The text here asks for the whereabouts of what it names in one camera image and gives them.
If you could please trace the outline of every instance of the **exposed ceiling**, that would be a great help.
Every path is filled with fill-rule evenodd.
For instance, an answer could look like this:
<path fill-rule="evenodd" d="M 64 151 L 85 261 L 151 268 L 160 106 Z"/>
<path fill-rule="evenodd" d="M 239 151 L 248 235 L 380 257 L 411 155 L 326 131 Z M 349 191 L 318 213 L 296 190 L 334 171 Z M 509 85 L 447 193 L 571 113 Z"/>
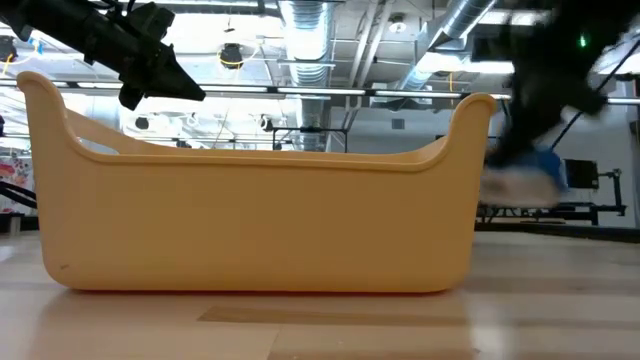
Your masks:
<path fill-rule="evenodd" d="M 335 67 L 330 73 L 331 87 L 344 87 L 348 84 L 360 39 L 361 31 L 359 29 L 362 28 L 361 25 L 369 7 L 369 1 L 373 0 L 347 0 L 335 3 L 335 28 L 331 34 L 331 61 L 335 63 Z M 173 3 L 174 5 L 180 3 L 182 13 L 176 16 L 164 42 L 174 44 L 179 63 L 198 83 L 291 84 L 289 66 L 281 63 L 282 60 L 287 59 L 287 49 L 286 34 L 280 18 L 233 13 L 213 14 L 209 11 L 203 11 L 203 9 L 207 9 L 208 5 L 214 3 L 219 5 L 224 1 L 164 0 L 158 2 L 161 4 Z M 505 19 L 507 13 L 505 9 L 511 8 L 516 8 L 522 15 L 515 19 L 516 22 L 521 22 L 521 25 L 530 25 L 532 19 L 542 15 L 549 3 L 549 1 L 539 1 L 537 5 L 523 8 L 517 5 L 518 2 L 515 2 L 514 6 L 513 1 L 498 1 L 480 21 L 479 29 L 491 31 L 492 27 L 495 28 L 495 25 L 502 23 Z M 377 26 L 384 27 L 384 32 L 376 51 L 375 61 L 367 75 L 365 86 L 368 87 L 374 83 L 393 83 L 406 75 L 409 67 L 416 61 L 414 44 L 416 40 L 420 39 L 419 35 L 425 22 L 430 22 L 442 15 L 446 7 L 447 0 L 395 0 L 391 7 L 391 13 L 401 14 L 404 17 L 402 22 L 406 25 L 406 29 L 400 33 L 393 33 L 389 29 L 390 23 L 387 19 L 376 20 Z M 12 35 L 12 32 L 7 26 L 0 24 L 0 35 Z M 95 92 L 91 91 L 92 85 L 90 83 L 118 82 L 118 75 L 115 72 L 97 63 L 94 66 L 85 64 L 80 53 L 51 37 L 37 32 L 33 37 L 39 39 L 43 45 L 42 53 L 35 53 L 32 44 L 18 42 L 16 44 L 20 56 L 18 60 L 22 63 L 6 67 L 3 72 L 5 79 L 15 78 L 21 71 L 29 70 L 45 74 L 51 80 L 62 84 L 66 82 L 80 83 L 81 88 L 75 89 L 75 93 L 64 94 L 67 106 L 80 112 L 85 112 L 92 102 L 92 94 Z M 241 70 L 228 70 L 219 63 L 218 53 L 225 43 L 242 45 L 245 62 Z M 606 61 L 603 61 L 599 65 L 602 70 L 611 68 L 616 57 L 622 57 L 623 49 L 624 46 L 612 53 Z M 504 92 L 502 83 L 505 77 L 504 73 L 508 72 L 504 67 L 468 67 L 465 70 L 453 73 L 436 72 L 429 78 L 427 85 L 431 86 L 433 90 L 441 91 Z M 634 57 L 624 71 L 640 72 L 640 56 Z M 117 94 L 117 88 L 117 84 L 113 85 L 112 91 L 103 92 L 102 95 L 113 97 Z M 7 87 L 0 87 L 0 91 L 5 95 L 0 99 L 0 114 L 7 121 L 5 132 L 27 133 L 21 94 Z M 203 103 L 196 103 L 146 99 L 135 113 L 121 109 L 119 114 L 122 127 L 133 136 L 154 137 L 164 134 L 169 137 L 192 136 L 209 140 L 216 137 L 222 139 L 235 137 L 255 139 L 254 144 L 262 144 L 269 140 L 271 135 L 261 130 L 261 119 L 265 117 L 273 119 L 274 122 L 281 125 L 295 124 L 293 119 L 295 118 L 295 101 L 293 98 L 280 100 L 208 98 Z M 453 102 L 445 101 L 438 104 L 447 108 Z M 388 113 L 386 109 L 367 109 L 367 111 Z M 197 120 L 194 120 L 194 113 L 197 114 Z M 340 109 L 334 109 L 332 114 L 333 116 L 341 116 Z M 167 130 L 169 132 L 164 133 L 144 132 L 132 125 L 138 117 L 149 116 L 152 118 L 160 115 L 182 121 L 184 133 L 181 134 L 178 131 L 176 135 L 171 133 L 173 130 Z M 211 141 L 203 141 L 203 143 L 209 147 L 212 145 Z M 261 148 L 261 146 L 255 145 L 254 148 Z"/>

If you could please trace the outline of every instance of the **plastic bin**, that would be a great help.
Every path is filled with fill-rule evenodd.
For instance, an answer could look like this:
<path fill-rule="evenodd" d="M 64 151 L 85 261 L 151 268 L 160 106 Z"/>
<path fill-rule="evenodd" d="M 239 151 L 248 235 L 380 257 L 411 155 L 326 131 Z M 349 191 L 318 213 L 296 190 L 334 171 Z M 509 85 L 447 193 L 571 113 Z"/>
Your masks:
<path fill-rule="evenodd" d="M 158 146 L 67 110 L 39 74 L 18 86 L 44 262 L 68 287 L 430 292 L 467 272 L 489 95 L 464 99 L 447 137 L 365 155 Z"/>

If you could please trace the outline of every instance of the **wooden floor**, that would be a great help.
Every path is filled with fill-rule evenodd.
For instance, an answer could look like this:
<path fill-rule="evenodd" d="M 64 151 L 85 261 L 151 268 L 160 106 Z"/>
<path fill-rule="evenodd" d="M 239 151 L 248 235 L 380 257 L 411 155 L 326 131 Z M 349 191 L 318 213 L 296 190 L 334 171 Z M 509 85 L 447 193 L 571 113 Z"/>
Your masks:
<path fill-rule="evenodd" d="M 431 296 L 92 294 L 0 239 L 0 359 L 638 360 L 640 247 L 477 235 Z"/>

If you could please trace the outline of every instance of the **yellow plastic bin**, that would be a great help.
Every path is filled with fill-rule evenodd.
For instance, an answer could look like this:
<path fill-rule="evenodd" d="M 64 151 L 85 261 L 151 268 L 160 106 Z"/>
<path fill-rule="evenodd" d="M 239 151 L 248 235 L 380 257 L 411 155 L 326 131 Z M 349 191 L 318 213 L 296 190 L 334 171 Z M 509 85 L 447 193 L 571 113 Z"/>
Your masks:
<path fill-rule="evenodd" d="M 489 95 L 464 99 L 447 137 L 364 155 L 158 146 L 67 110 L 39 74 L 18 86 L 44 262 L 68 287 L 430 292 L 467 272 Z"/>

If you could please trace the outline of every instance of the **wooden table surface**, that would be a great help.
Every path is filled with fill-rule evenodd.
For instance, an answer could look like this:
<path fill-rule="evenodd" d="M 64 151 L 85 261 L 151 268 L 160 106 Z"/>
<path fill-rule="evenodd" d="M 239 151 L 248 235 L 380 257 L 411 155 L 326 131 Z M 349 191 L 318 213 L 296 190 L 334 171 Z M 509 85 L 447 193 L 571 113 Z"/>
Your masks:
<path fill-rule="evenodd" d="M 429 296 L 82 293 L 40 256 L 0 239 L 1 360 L 640 359 L 634 245 L 479 233 Z"/>

